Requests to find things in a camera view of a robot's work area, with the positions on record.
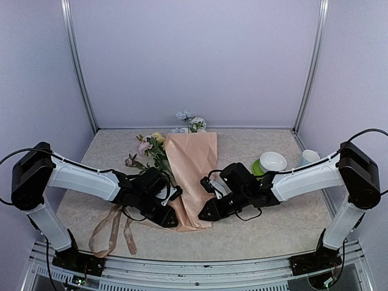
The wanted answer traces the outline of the white pink flower stem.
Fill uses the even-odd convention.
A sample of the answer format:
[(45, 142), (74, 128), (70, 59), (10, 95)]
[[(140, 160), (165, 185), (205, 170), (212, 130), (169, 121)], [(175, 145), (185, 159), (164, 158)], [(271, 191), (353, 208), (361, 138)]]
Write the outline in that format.
[(190, 131), (192, 133), (205, 132), (207, 124), (203, 118), (195, 117), (190, 122)]

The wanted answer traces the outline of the yellow rose bunch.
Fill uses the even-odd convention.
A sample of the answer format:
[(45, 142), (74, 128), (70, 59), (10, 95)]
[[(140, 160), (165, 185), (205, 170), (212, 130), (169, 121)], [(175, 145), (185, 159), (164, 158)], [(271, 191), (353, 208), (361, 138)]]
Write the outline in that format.
[(160, 134), (159, 132), (153, 133), (153, 134), (152, 134), (152, 137), (153, 137), (154, 139), (156, 139), (156, 141), (157, 141), (158, 144), (160, 144), (160, 145), (163, 145), (163, 144), (165, 143), (165, 141), (166, 141), (166, 138), (165, 138), (162, 134)]

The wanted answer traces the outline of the dried mauve flower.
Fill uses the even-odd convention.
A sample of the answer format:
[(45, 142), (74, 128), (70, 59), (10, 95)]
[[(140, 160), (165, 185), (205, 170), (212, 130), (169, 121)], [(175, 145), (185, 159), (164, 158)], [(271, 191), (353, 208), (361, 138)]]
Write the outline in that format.
[(151, 168), (148, 162), (144, 164), (138, 161), (137, 154), (129, 154), (128, 157), (125, 159), (124, 164), (126, 167), (137, 169), (139, 175)]

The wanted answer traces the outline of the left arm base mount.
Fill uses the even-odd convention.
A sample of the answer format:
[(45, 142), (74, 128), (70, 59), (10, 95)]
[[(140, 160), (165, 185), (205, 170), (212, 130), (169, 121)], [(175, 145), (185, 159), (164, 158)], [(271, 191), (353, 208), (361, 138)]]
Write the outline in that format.
[(73, 234), (69, 229), (67, 231), (71, 239), (71, 246), (61, 252), (56, 251), (52, 264), (84, 275), (101, 277), (105, 266), (105, 258), (98, 258), (95, 255), (80, 252)]

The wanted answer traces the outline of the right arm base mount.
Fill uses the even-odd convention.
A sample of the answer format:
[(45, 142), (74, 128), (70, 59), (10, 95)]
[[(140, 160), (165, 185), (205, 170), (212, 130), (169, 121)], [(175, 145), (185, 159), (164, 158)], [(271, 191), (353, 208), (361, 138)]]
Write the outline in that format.
[(315, 251), (289, 258), (293, 276), (304, 275), (339, 266), (342, 264), (340, 251), (328, 249), (323, 246), (325, 229), (321, 233)]

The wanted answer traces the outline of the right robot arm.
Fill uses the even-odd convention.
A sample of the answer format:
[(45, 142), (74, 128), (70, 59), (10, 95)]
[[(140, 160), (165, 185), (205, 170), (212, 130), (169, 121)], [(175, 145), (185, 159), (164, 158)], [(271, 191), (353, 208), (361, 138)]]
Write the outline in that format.
[(347, 196), (310, 256), (310, 264), (316, 269), (325, 268), (333, 260), (346, 236), (382, 196), (377, 164), (350, 141), (328, 157), (293, 170), (255, 176), (238, 162), (220, 170), (219, 176), (223, 186), (210, 176), (200, 180), (207, 192), (216, 195), (204, 204), (198, 214), (200, 220), (219, 221), (249, 205), (261, 209), (306, 193), (344, 186)]

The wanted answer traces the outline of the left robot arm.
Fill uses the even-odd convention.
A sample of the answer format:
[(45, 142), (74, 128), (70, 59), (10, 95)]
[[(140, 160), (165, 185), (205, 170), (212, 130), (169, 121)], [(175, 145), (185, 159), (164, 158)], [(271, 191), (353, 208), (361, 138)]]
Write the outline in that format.
[(22, 149), (24, 156), (12, 169), (12, 204), (23, 211), (48, 239), (71, 269), (85, 263), (82, 252), (44, 198), (46, 188), (72, 190), (95, 196), (123, 207), (133, 207), (147, 220), (163, 227), (178, 226), (176, 212), (169, 201), (182, 190), (156, 168), (142, 174), (126, 175), (116, 170), (99, 170), (71, 161), (40, 142)]

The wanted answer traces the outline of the pink rose stem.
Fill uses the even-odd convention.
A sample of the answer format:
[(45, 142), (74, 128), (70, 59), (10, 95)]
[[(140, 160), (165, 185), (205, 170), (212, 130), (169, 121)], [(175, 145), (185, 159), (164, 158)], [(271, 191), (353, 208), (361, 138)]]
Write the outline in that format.
[(139, 141), (138, 153), (142, 156), (152, 157), (154, 167), (168, 175), (172, 184), (176, 184), (166, 154), (166, 141), (163, 145), (160, 145), (152, 135), (138, 135), (136, 138)]

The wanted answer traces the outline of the pink wrapping paper sheet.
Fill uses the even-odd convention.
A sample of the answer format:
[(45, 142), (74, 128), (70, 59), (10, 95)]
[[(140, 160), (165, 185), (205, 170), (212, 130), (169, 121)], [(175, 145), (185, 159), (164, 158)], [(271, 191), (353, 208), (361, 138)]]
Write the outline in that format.
[(191, 232), (212, 227), (211, 222), (201, 221), (198, 214), (207, 200), (214, 197), (207, 193), (200, 180), (216, 169), (218, 160), (218, 137), (215, 132), (168, 134), (166, 154), (176, 184), (182, 195), (168, 202), (178, 219), (175, 232)]

